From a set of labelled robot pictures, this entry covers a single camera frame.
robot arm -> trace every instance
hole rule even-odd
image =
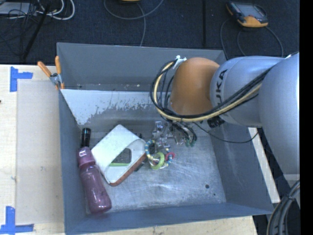
[[[262,127],[283,173],[299,175],[299,53],[245,56],[220,66],[205,58],[187,59],[173,76],[166,105],[160,105],[158,84],[174,65],[161,70],[150,93],[165,119],[190,123],[218,118]]]

blue tape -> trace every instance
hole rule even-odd
[[[18,90],[18,79],[31,79],[33,73],[31,72],[21,72],[11,66],[11,77],[10,77],[10,92],[16,92]]]
[[[15,209],[13,207],[5,207],[5,225],[1,225],[0,234],[15,235],[15,233],[32,232],[34,224],[31,225],[15,225]]]

gray bin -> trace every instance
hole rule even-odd
[[[205,57],[218,64],[225,61],[225,56],[221,50],[70,43],[58,43],[57,55],[66,89],[77,90],[77,95],[67,99],[59,93],[66,234],[272,213],[273,205],[252,142],[220,141],[195,127],[198,141],[194,147],[169,141],[176,153],[170,167],[154,171],[146,163],[118,186],[105,182],[112,209],[100,216],[88,215],[75,156],[82,128],[92,131],[91,148],[118,124],[147,141],[154,122],[163,119],[154,105],[141,107],[135,100],[138,96],[149,99],[150,84],[159,69],[177,55]],[[80,96],[83,91],[89,91],[88,100]],[[117,92],[129,96],[137,107],[123,109],[120,100],[110,101],[111,106],[102,111],[94,111],[100,105],[99,94],[105,101]],[[87,121],[77,120],[82,111],[89,114]],[[232,141],[251,138],[246,127],[227,123],[215,128],[212,134]]]

white cable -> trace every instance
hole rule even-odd
[[[57,12],[48,12],[47,15],[56,15],[56,14],[59,14],[59,13],[61,13],[61,12],[63,11],[63,9],[64,9],[64,1],[63,1],[63,0],[60,0],[60,1],[61,1],[61,3],[62,3],[61,9],[60,9],[59,11],[57,11]],[[45,11],[45,8],[44,8],[43,5],[41,4],[40,0],[37,0],[37,2],[39,3],[41,9],[42,9],[43,11]]]
[[[40,0],[37,0],[37,1],[38,1],[38,3],[40,4],[41,9],[44,11],[45,8],[41,5]],[[60,9],[59,11],[57,11],[57,12],[49,12],[49,13],[47,13],[47,16],[50,16],[50,17],[52,17],[52,18],[54,18],[54,19],[57,19],[57,20],[69,20],[69,19],[71,19],[71,18],[74,16],[74,14],[75,14],[75,4],[74,4],[74,1],[73,1],[73,0],[69,0],[69,1],[70,1],[70,3],[71,3],[71,6],[72,6],[72,13],[71,13],[70,16],[68,16],[67,18],[61,18],[61,17],[56,17],[56,16],[55,16],[55,15],[61,13],[61,12],[64,10],[64,1],[63,1],[63,0],[61,0],[61,3],[62,3],[61,9]]]
[[[50,16],[50,17],[52,17],[54,19],[57,19],[57,20],[69,20],[69,19],[71,19],[75,15],[75,4],[74,4],[73,0],[69,0],[69,1],[70,1],[71,5],[72,5],[72,9],[73,9],[70,16],[68,16],[67,18],[59,18],[59,17],[55,17],[54,15],[48,15],[48,16]]]

green object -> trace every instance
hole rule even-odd
[[[128,166],[129,164],[125,163],[111,163],[109,166]]]
[[[164,165],[164,161],[165,161],[165,156],[162,152],[157,152],[156,157],[160,157],[160,160],[157,165],[151,166],[153,170],[159,170]]]

